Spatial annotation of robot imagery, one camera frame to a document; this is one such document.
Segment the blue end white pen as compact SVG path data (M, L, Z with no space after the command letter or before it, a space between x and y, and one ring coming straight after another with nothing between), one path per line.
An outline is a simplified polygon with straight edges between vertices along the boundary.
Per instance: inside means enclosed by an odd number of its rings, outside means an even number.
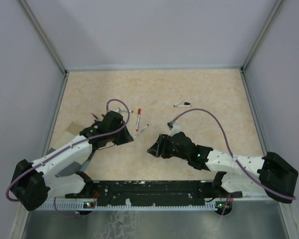
M137 138L140 134L142 134L147 128L149 127L149 124L146 124L135 136L134 139Z

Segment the red capped white pen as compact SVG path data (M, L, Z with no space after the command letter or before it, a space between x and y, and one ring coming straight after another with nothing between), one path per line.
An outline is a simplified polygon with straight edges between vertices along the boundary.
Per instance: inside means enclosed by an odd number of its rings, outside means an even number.
M136 122L136 132L139 131L139 125L140 125L140 118L141 118L141 108L138 109L138 115L137 115L137 122Z

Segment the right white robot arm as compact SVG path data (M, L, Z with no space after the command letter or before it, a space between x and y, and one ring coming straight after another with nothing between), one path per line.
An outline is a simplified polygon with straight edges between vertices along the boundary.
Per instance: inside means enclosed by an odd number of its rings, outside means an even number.
M213 193L267 194L285 204L296 199L298 171L274 152L265 156L235 156L211 147L195 144L183 132L160 134L147 152L156 158L180 158L197 170L216 172Z

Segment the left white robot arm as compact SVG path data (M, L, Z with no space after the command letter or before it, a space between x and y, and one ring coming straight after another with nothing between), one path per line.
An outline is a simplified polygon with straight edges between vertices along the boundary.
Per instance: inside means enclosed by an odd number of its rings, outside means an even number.
M84 172L59 177L58 173L81 158L88 158L107 143L132 142L123 116L109 111L102 121L83 129L69 143L50 154L29 162L20 161L7 189L27 211L38 209L46 200L56 197L88 198L93 194L93 180Z

